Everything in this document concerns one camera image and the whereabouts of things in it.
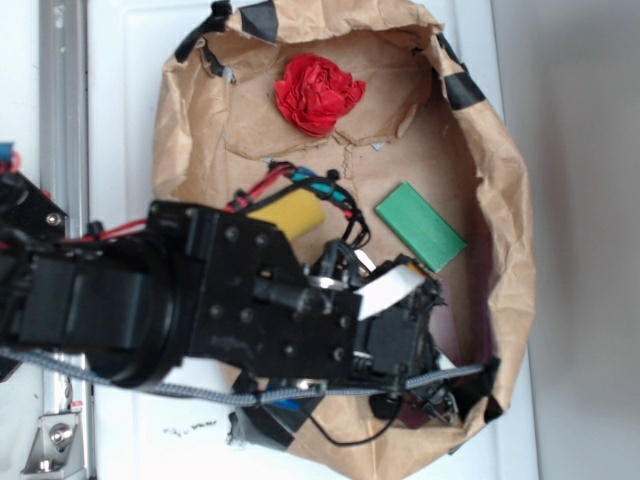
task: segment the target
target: bolt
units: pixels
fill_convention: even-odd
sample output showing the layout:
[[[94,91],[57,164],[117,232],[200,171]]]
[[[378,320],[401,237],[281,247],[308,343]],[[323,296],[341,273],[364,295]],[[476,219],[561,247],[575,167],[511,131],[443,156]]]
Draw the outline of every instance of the bolt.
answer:
[[[334,349],[333,350],[333,359],[336,362],[341,362],[342,360],[344,360],[344,348],[338,347],[338,348]]]
[[[267,244],[269,243],[269,237],[267,237],[264,233],[261,233],[256,236],[255,242],[256,242],[256,246],[260,248],[266,247]]]
[[[240,311],[240,321],[245,325],[250,324],[253,321],[253,310],[245,308]]]
[[[59,423],[55,427],[51,429],[49,432],[49,436],[51,437],[51,441],[56,445],[60,445],[65,440],[68,440],[73,435],[73,430],[64,423]]]
[[[50,213],[46,218],[47,225],[51,225],[52,227],[57,227],[62,223],[62,217],[59,213]]]
[[[215,304],[211,305],[211,307],[209,308],[209,316],[214,320],[221,318],[223,313],[224,310],[221,305]]]
[[[349,328],[349,325],[351,325],[351,319],[347,315],[343,315],[340,317],[340,320],[338,320],[338,325],[346,330]]]
[[[286,357],[293,357],[293,355],[296,353],[296,349],[293,345],[287,343],[284,347],[282,347],[282,353],[284,353]]]
[[[239,236],[240,236],[240,232],[238,231],[237,227],[229,227],[224,231],[224,238],[226,238],[231,243],[238,240]]]
[[[53,460],[41,460],[39,467],[40,472],[50,472],[53,470]]]

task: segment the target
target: black tape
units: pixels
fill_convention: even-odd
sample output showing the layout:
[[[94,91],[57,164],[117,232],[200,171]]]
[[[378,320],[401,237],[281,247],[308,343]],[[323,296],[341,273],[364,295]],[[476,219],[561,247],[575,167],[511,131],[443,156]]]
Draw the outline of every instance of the black tape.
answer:
[[[451,389],[451,393],[456,397],[458,412],[463,421],[480,400],[491,395],[499,366],[500,359],[493,357],[480,375],[466,380],[464,383],[456,385]],[[485,421],[487,421],[487,418],[489,418],[488,421],[495,420],[502,415],[502,413],[502,408],[500,408],[500,405],[498,405],[498,402],[494,399],[493,403],[490,401],[487,406]]]
[[[270,382],[267,388],[276,388]],[[242,372],[233,384],[236,393],[255,391],[257,384]],[[285,400],[257,407],[237,408],[229,415],[231,442],[249,442],[275,450],[285,451],[295,439],[294,433],[309,419],[309,414],[322,401],[322,397]]]
[[[240,9],[242,31],[264,40],[276,43],[278,36],[278,14],[273,0],[257,3]]]
[[[444,77],[447,97],[453,110],[462,110],[485,100],[484,93],[468,72],[454,73]]]
[[[207,62],[209,62],[209,70],[211,70],[211,73],[218,77],[221,77],[224,73],[224,65],[222,65],[218,60],[218,57],[216,57],[214,53],[209,50],[209,44],[206,42],[204,48],[202,49],[202,53],[204,53],[204,57],[207,59]]]
[[[449,43],[449,40],[447,40],[447,38],[444,36],[444,33],[439,33],[438,35],[436,35],[436,38],[438,39],[438,43],[440,44],[440,46],[444,49],[445,52],[447,52],[447,55],[449,55],[449,58],[451,58],[451,60],[464,68],[465,72],[468,72],[469,70],[467,69],[467,66],[464,63],[460,62],[460,59],[458,59],[458,55],[456,55],[456,52],[453,50],[453,47]]]
[[[496,400],[496,398],[491,395],[489,397],[489,403],[487,404],[487,409],[484,411],[484,423],[493,422],[496,418],[500,417],[504,413],[502,407]]]
[[[211,15],[198,27],[193,29],[176,49],[176,60],[183,63],[189,57],[198,39],[205,33],[224,32],[225,24],[232,12],[233,9],[229,0],[213,2],[211,4]]]

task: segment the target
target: cardboard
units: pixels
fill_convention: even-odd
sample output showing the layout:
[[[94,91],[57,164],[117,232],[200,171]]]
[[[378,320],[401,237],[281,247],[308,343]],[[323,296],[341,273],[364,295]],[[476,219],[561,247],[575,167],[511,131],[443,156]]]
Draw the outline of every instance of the cardboard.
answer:
[[[491,105],[447,53],[438,36],[443,27],[425,8],[402,0],[280,0],[261,8],[271,8],[269,15],[241,9],[225,33],[204,33],[186,61],[165,64],[155,192],[222,207],[265,173],[261,159],[275,157],[341,172],[341,185],[371,227],[365,252],[376,263],[410,254],[373,211],[406,180],[464,238],[468,247],[439,273],[455,321],[455,334],[444,337],[457,336],[449,343],[460,364],[500,358],[491,397],[455,426],[432,421],[409,430],[397,422],[375,443],[353,448],[332,446],[306,422],[288,450],[351,478],[404,478],[475,435],[491,416],[488,409],[509,406],[535,306],[525,164]],[[256,18],[266,19],[264,25]],[[325,56],[368,83],[362,102],[327,138],[301,133],[275,106],[273,83],[302,52]],[[211,53],[235,83],[211,73]],[[378,151],[375,142],[387,143]],[[341,215],[328,209],[327,221],[294,250],[301,261],[315,260],[343,228]],[[366,398],[324,399],[314,416],[344,440],[381,427]]]

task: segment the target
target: red component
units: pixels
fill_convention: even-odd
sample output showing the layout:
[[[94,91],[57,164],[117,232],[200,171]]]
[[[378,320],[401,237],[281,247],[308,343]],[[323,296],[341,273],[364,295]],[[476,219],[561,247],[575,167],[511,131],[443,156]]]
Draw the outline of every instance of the red component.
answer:
[[[16,173],[22,167],[22,155],[15,150],[13,151],[13,164],[11,165],[10,172]]]
[[[275,84],[278,109],[307,135],[324,137],[360,101],[366,85],[313,53],[294,57]]]

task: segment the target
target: green block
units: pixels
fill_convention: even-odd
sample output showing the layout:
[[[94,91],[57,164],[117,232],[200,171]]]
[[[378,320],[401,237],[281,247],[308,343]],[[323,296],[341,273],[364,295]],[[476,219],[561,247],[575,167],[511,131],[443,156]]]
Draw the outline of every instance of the green block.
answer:
[[[409,182],[391,192],[376,207],[376,213],[434,272],[444,268],[467,246]]]

